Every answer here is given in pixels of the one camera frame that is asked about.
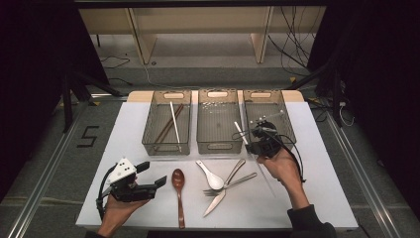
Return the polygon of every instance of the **tabletop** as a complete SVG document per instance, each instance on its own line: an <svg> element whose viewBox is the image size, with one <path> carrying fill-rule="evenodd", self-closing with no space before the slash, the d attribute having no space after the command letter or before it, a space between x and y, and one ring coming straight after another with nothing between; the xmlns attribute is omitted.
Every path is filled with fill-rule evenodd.
<svg viewBox="0 0 420 238"><path fill-rule="evenodd" d="M287 93L294 98L288 100ZM238 155L200 155L195 141L197 127L197 91L193 91L191 106L190 154L188 156L148 156L142 145L150 103L140 100L151 96L150 92L134 92L128 102L123 103L108 145L89 189L76 225L97 228L101 220L95 199L100 182L106 171L120 159L126 157L133 165L151 162L148 170L137 174L138 184L150 184L167 176L166 185L157 190L156 198L137 210L125 223L126 227L147 230L176 230L177 196L170 177L175 169L183 170L185 187L182 191L186 230L284 230L291 224L286 210L291 208L290 200L282 185L259 165L255 156L248 154L245 146ZM296 147L304 165L305 191L311 203L315 204L321 221L331 222L338 230L352 230L358 227L355 216L340 186L337 175L319 134L308 104L299 98L299 92L286 92L287 111L296 136ZM226 179L239 159L246 163L233 180L250 173L257 173L244 183L229 188L226 197L206 217L204 211L212 201L202 190L209 188L205 174L196 165L201 160L210 171Z"/></svg>

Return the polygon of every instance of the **plastic container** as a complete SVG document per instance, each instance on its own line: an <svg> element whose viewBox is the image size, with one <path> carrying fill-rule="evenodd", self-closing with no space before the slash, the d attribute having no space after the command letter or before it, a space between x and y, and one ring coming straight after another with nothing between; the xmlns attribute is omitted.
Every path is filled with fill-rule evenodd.
<svg viewBox="0 0 420 238"><path fill-rule="evenodd" d="M244 103L248 129L255 128L255 122L265 117L267 122L274 124L283 144L289 149L293 148L296 137L281 90L244 90ZM249 140L256 142L259 138L250 133Z"/></svg>
<svg viewBox="0 0 420 238"><path fill-rule="evenodd" d="M179 143L172 120L173 106ZM142 144L149 156L189 155L191 91L155 91Z"/></svg>
<svg viewBox="0 0 420 238"><path fill-rule="evenodd" d="M197 145L200 154L240 154L243 140L236 89L198 91Z"/></svg>

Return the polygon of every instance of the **black cable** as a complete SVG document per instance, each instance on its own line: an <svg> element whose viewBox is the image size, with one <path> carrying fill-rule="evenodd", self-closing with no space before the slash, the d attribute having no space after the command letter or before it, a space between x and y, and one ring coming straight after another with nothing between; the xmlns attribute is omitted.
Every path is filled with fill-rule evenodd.
<svg viewBox="0 0 420 238"><path fill-rule="evenodd" d="M106 196L102 196L102 190L104 188L106 178L109 176L109 174L111 174L114 171L115 167L117 167L117 164L115 164L115 166L111 167L111 169L108 170L108 172L105 174L104 178L101 181L101 185L99 186L98 198L96 199L96 208L98 209L101 220L104 218L105 214L105 209L103 207L103 198Z"/></svg>
<svg viewBox="0 0 420 238"><path fill-rule="evenodd" d="M324 119L318 120L322 115L324 115L327 112L327 110L323 110L316 118L315 122L325 122L327 120L327 115L325 115Z"/></svg>
<svg viewBox="0 0 420 238"><path fill-rule="evenodd" d="M250 131L248 130L248 131L241 131L241 132L235 132L234 134L232 134L232 140L238 140L238 139L240 139L240 138L243 138L243 137L245 137L245 136L248 136L248 135L250 135Z"/></svg>
<svg viewBox="0 0 420 238"><path fill-rule="evenodd" d="M306 37L300 42L300 43L303 43L308 37L309 37L309 34L311 34L312 35L312 38L313 39L315 39L316 38L316 36L314 36L314 34L312 33L312 30L314 29L314 27L315 27L315 24L316 24L316 21L318 21L318 18L319 18L319 14L321 13L321 6L318 8L318 13L317 13L317 15L316 15L316 18L315 18L315 20L314 20L314 23L312 24L312 26L311 26L311 29L309 29L309 32L308 32L308 34L306 35Z"/></svg>
<svg viewBox="0 0 420 238"><path fill-rule="evenodd" d="M370 238L370 235L368 234L367 230L362 226L361 219L358 217L358 224L362 228L362 230L365 232L367 238Z"/></svg>
<svg viewBox="0 0 420 238"><path fill-rule="evenodd" d="M299 41L297 41L297 38L296 38L296 31L294 29L294 19L296 18L296 7L295 6L291 8L291 17L292 17L292 22L291 22L291 27L289 27L289 29L291 31L291 34L292 34L293 38L294 38L294 45L296 47L297 56L299 57L300 61L302 61L302 63L303 63L303 59L302 59L302 57L300 56L300 53L299 53L299 47L300 47L300 49L302 50L302 52L305 56L306 56L306 54L304 53L304 51L302 49L302 46L300 45Z"/></svg>
<svg viewBox="0 0 420 238"><path fill-rule="evenodd" d="M328 109L332 109L333 108L332 106L326 106L326 105L324 105L322 103L316 102L316 101L314 101L312 99L309 99L309 98L305 98L304 100L306 102L310 103L310 104L313 104L313 105L317 106L317 107L328 108Z"/></svg>
<svg viewBox="0 0 420 238"><path fill-rule="evenodd" d="M281 13L282 13L282 15L283 15L283 18L284 18L284 20L286 21L287 27L288 27L289 32L290 32L290 33L288 33L288 34L287 34L287 37L290 39L290 41L292 41L292 42L293 42L293 44L294 44L294 45L295 45L298 49L302 50L302 52L303 52L303 53L309 54L309 53L307 53L305 50L303 50L303 48L300 46L299 42L297 41L296 35L295 35L295 33L293 32L292 28L290 27L290 24L289 24L289 22L288 22L288 20L287 20L287 18L286 18L286 16L285 16L285 14L284 14L283 8L282 8L282 7L280 7L280 10L281 10ZM303 64L303 60L302 60L302 58L300 57L299 51L297 51L297 54L298 54L298 57L299 57L299 59L302 61L302 64Z"/></svg>
<svg viewBox="0 0 420 238"><path fill-rule="evenodd" d="M302 20L303 20L303 14L305 13L306 10L306 6L303 8L302 10L302 14L300 15L300 21L299 21L299 25L297 25L297 33L299 34L299 43L302 43L300 41L300 25L302 24Z"/></svg>
<svg viewBox="0 0 420 238"><path fill-rule="evenodd" d="M102 59L101 62L102 61L105 61L105 60L108 60L110 58L115 58L115 59L118 59L118 60L125 60L125 61L122 62L122 63L120 63L120 64L117 64L115 66L111 66L111 67L110 66L104 66L105 68L116 68L116 67L121 66L121 65L124 65L124 64L126 64L126 63L128 63L130 61L130 59L128 59L128 58L119 58L119 57L110 56L110 57L107 57L105 59Z"/></svg>
<svg viewBox="0 0 420 238"><path fill-rule="evenodd" d="M287 138L291 142L291 144L293 144L294 148L296 149L297 155L299 156L300 165L299 165L299 162L296 159L296 156L294 156L294 154L290 151L290 149L288 149L286 146L284 146L284 144L281 141L278 141L277 138L271 136L268 132L266 132L266 131L263 131L263 132L266 133L270 138L274 139L274 141L276 141L281 146L281 148L283 148L284 150L286 150L290 154L290 156L292 157L294 163L296 163L296 165L299 167L299 170L298 171L299 171L299 175L300 175L300 180L302 182L305 182L306 179L303 179L303 163L302 163L302 158L300 157L300 153L297 150L296 144L294 144L294 142L288 136L286 136L286 135L278 135L277 134L280 137Z"/></svg>
<svg viewBox="0 0 420 238"><path fill-rule="evenodd" d="M293 18L295 18L295 17L296 17L296 12L297 12L297 7L296 7L296 6L294 6L294 16L293 16ZM294 27L294 21L293 21L293 25L292 25L292 27L293 27L293 36L294 36L294 39L296 40L296 43L298 44L299 49L300 49L300 50L302 50L303 55L306 57L306 62L308 62L308 61L309 61L309 57L308 57L309 53L303 50L302 45L301 45L301 42L300 42L300 41L298 41L298 40L297 40L297 38L296 38L296 30L295 30L295 27Z"/></svg>
<svg viewBox="0 0 420 238"><path fill-rule="evenodd" d="M299 75L299 76L307 76L307 75L305 75L305 74L301 74L301 73L297 73L297 72L294 72L294 71L289 71L289 70L287 70L285 67L284 67L284 65L283 65L283 58L282 58L282 55L286 55L288 58L290 58L291 60L293 60L293 61L295 61L295 62L297 62L299 65L301 65L302 67L304 67L304 68L306 68L306 66L304 65L304 64L302 64L301 62L299 62L297 59L295 59L294 57L292 57L291 55L289 55L288 53L286 53L283 49L281 49L273 40L272 40L272 38L271 38L271 36L270 35L268 35L268 38L269 38L269 40L272 42L272 44L275 46L275 48L279 51L279 52L281 52L281 60L280 60L280 63L281 63L281 67L286 71L286 72L288 72L288 73L291 73L291 74L296 74L296 75Z"/></svg>
<svg viewBox="0 0 420 238"><path fill-rule="evenodd" d="M129 84L130 86L133 86L133 83L132 82L126 81L126 80L124 80L123 78L120 78L120 77L110 77L108 79L109 80L120 80L120 81L123 81L123 82Z"/></svg>

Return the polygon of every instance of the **human hand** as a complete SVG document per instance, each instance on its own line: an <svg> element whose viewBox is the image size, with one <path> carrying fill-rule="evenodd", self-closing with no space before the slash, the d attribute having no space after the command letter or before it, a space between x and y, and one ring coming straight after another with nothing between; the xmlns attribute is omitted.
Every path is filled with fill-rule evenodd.
<svg viewBox="0 0 420 238"><path fill-rule="evenodd" d="M104 237L112 237L134 211L148 202L149 200L132 202L117 201L113 195L108 195L105 215L97 233Z"/></svg>
<svg viewBox="0 0 420 238"><path fill-rule="evenodd" d="M299 170L291 155L283 148L272 158L259 156L257 161L263 164L271 176L278 179L287 190L293 209L309 205L303 190Z"/></svg>
<svg viewBox="0 0 420 238"><path fill-rule="evenodd" d="M259 156L257 161L263 164L271 176L281 181L286 188L301 184L298 167L291 155L283 148L272 158Z"/></svg>

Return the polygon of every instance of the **chopstick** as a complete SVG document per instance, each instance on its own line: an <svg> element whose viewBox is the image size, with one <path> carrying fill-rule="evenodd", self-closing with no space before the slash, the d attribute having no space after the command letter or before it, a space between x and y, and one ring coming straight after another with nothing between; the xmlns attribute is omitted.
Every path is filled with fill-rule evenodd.
<svg viewBox="0 0 420 238"><path fill-rule="evenodd" d="M175 118L175 114L173 113L173 105L172 105L172 101L170 101L170 111L172 112L173 126L175 127L176 140L178 141L178 148L179 148L179 152L181 152L181 146L179 145L178 127L176 126L176 118Z"/></svg>
<svg viewBox="0 0 420 238"><path fill-rule="evenodd" d="M245 138L244 132L241 130L241 127L238 125L238 122L234 122L234 123L235 123L235 126L236 126L236 127L237 127L237 129L238 129L239 134L240 134L240 135L241 135L241 137L242 137L242 140L244 140L245 145L248 145L248 141L247 141L247 139Z"/></svg>
<svg viewBox="0 0 420 238"><path fill-rule="evenodd" d="M184 105L182 103L178 105L178 107L176 108L176 111L174 113L175 118L177 118L179 116L183 107L184 107ZM163 141L163 139L166 137L166 135L169 132L169 129L172 125L173 125L173 117L170 117L170 119L167 121L167 123L164 125L163 129L161 130L161 132L158 134L157 138L155 139L155 143L160 143L160 142Z"/></svg>

